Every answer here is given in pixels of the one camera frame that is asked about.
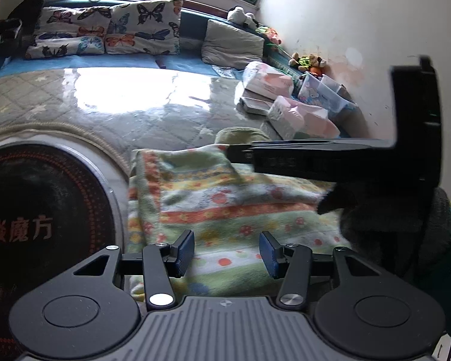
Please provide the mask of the dark gloved hand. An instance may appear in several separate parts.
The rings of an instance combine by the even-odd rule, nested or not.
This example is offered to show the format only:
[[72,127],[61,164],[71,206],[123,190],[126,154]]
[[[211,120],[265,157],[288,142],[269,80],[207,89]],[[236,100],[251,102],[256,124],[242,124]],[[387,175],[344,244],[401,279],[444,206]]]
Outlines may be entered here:
[[365,258],[428,293],[451,336],[451,203],[440,187],[400,195],[392,186],[337,184],[317,212],[340,210],[340,233]]

